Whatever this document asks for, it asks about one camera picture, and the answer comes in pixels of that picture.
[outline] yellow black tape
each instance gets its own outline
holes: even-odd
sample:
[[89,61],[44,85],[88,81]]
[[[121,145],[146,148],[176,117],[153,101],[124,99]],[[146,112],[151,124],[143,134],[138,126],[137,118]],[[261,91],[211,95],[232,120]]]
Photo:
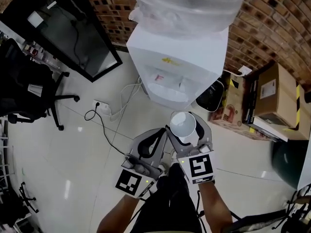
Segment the yellow black tape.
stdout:
[[234,80],[232,80],[232,79],[230,79],[230,85],[235,87],[235,88],[239,88],[239,83],[234,81]]
[[299,83],[296,81],[296,99],[297,99],[297,114],[296,114],[296,127],[284,129],[285,131],[297,131],[299,130],[299,122],[300,122],[300,89]]

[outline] forearm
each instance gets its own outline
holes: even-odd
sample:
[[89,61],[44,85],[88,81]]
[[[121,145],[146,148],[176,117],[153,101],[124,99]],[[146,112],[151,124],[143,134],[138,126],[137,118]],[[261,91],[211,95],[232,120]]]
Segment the forearm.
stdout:
[[212,182],[199,184],[199,189],[210,229],[212,233],[221,233],[224,227],[232,224],[231,213]]
[[102,219],[97,233],[123,233],[138,202],[139,199],[124,195],[119,203]]

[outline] white cup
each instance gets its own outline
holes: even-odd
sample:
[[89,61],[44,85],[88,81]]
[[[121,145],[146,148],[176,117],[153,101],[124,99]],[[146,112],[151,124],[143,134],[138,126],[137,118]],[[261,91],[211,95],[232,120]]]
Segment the white cup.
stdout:
[[195,131],[196,120],[189,112],[178,112],[170,122],[172,133],[177,136],[183,143],[192,143],[196,146],[199,136]]

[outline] brick wall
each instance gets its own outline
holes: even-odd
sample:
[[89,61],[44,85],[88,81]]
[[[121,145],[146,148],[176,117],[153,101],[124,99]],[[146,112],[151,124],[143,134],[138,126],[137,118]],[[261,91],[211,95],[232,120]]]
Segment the brick wall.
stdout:
[[[3,10],[10,0],[0,0]],[[112,42],[125,44],[136,23],[128,20],[135,0],[90,0]],[[311,89],[311,0],[245,0],[230,26],[225,68],[260,69],[281,63]]]
[[90,0],[112,42],[125,44],[136,26],[128,19],[136,0]]

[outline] white tile floor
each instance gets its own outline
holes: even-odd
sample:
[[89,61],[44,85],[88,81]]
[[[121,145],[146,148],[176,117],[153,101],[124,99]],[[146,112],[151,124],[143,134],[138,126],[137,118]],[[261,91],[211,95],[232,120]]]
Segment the white tile floor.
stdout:
[[[9,125],[16,173],[11,179],[16,187],[25,181],[30,195],[37,197],[40,212],[36,217],[44,232],[95,233],[101,219],[122,197],[112,181],[123,156],[110,147],[97,117],[84,120],[93,99],[107,102],[113,112],[117,111],[120,91],[137,80],[129,54],[119,52],[119,55],[124,64],[94,83],[70,71],[63,93],[77,94],[81,100],[78,103],[63,100],[58,105],[59,118],[65,126],[63,132],[55,127],[52,117],[33,124]],[[131,92],[132,88],[128,88],[125,100]],[[150,101],[140,90],[121,119],[114,123],[104,119],[107,136],[126,152],[134,137],[168,124],[172,112]],[[197,113],[207,119],[207,114]],[[219,159],[216,187],[229,209],[239,216],[281,209],[293,190],[272,170],[270,143],[209,125]],[[168,143],[166,152],[171,148]],[[197,186],[190,187],[195,203],[196,190]]]

